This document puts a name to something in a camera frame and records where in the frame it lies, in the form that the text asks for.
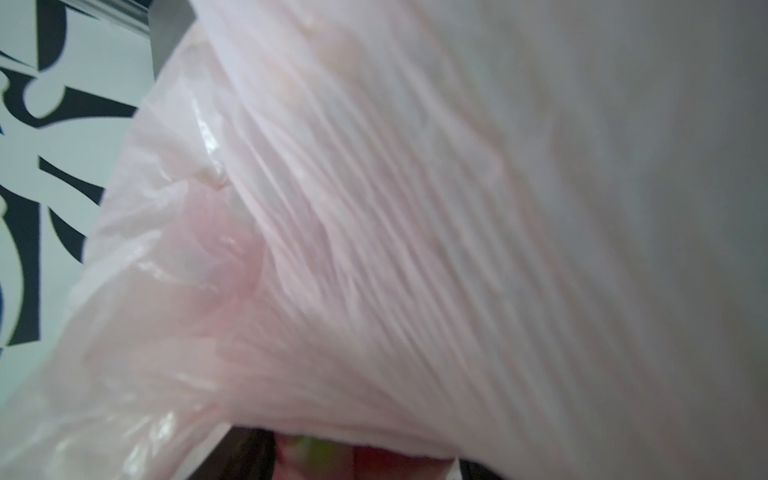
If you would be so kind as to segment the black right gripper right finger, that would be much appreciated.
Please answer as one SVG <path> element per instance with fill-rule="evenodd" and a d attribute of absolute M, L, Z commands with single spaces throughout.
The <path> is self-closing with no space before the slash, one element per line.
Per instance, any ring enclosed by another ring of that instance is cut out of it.
<path fill-rule="evenodd" d="M 504 480 L 495 472 L 479 463 L 460 460 L 459 468 L 462 480 Z"/>

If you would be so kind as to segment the pink plastic bag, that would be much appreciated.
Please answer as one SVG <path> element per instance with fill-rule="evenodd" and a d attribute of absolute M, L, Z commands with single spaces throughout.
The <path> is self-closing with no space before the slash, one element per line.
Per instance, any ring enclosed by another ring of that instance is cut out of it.
<path fill-rule="evenodd" d="M 222 424 L 510 479 L 767 475 L 763 1 L 198 1 L 5 479 Z"/>

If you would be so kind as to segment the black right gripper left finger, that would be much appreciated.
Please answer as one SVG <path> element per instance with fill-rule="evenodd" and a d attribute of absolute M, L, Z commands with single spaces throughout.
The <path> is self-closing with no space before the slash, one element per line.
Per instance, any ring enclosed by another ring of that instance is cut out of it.
<path fill-rule="evenodd" d="M 232 427 L 189 480 L 271 480 L 276 460 L 272 431 Z"/>

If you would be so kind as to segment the red dragon fruit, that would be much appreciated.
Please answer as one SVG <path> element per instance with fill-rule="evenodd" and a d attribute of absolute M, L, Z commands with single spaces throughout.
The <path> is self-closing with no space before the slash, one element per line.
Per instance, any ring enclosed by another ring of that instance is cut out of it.
<path fill-rule="evenodd" d="M 275 436 L 274 479 L 446 479 L 454 462 L 311 436 Z"/>

